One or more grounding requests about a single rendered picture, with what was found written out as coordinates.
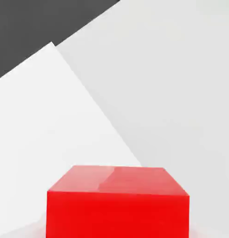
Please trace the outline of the small red cube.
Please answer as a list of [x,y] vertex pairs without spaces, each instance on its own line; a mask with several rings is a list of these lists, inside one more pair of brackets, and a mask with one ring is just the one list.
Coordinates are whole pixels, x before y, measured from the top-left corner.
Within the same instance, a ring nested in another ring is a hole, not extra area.
[[189,209],[164,168],[75,165],[47,191],[46,238],[189,238]]

